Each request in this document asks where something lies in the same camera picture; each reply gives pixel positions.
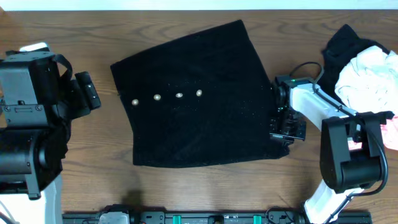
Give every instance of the white button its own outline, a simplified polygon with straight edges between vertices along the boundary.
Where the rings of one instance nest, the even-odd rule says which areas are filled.
[[[154,95],[154,99],[155,99],[155,100],[160,100],[160,99],[161,99],[161,96],[160,96],[159,94],[155,94],[155,95]]]
[[[131,104],[132,104],[133,106],[137,106],[137,105],[138,105],[138,100],[137,100],[137,99],[133,99],[133,100],[131,101]]]
[[[198,91],[197,91],[197,96],[201,96],[201,94],[202,94],[202,91],[201,91],[201,90],[198,90]]]

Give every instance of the black garment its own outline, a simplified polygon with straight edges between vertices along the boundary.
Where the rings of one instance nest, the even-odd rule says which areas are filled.
[[[242,21],[153,47],[111,69],[134,131],[134,165],[208,166],[289,153],[269,138],[274,99]]]
[[[329,40],[326,49],[322,51],[325,60],[325,73],[318,81],[321,89],[342,103],[335,93],[340,72],[357,54],[375,45],[380,47],[383,52],[389,53],[389,50],[376,41],[359,38],[349,25],[345,24],[340,28]]]

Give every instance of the white cloth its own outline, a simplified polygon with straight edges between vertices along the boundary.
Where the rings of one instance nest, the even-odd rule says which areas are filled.
[[[398,150],[398,55],[372,46],[352,58],[340,72],[335,93],[360,113],[392,111],[395,117],[382,125],[384,145]]]

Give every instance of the green clip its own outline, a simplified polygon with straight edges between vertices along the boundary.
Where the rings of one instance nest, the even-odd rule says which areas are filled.
[[[253,224],[261,224],[261,216],[260,215],[253,216]]]
[[[173,224],[181,224],[181,215],[173,215]]]

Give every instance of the wood grain surface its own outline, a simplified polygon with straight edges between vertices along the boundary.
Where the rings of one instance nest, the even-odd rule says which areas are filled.
[[[0,52],[47,42],[87,70],[102,108],[73,122],[63,161],[62,208],[93,211],[114,203],[167,210],[266,210],[298,207],[321,181],[320,132],[278,160],[189,169],[132,164],[132,131],[109,66],[155,45],[242,19],[269,78],[299,63],[323,62],[321,49],[343,25],[398,50],[398,11],[98,11],[2,12]],[[315,75],[309,68],[301,75]],[[355,198],[375,223],[398,223],[398,152],[388,150],[390,178],[378,195]]]

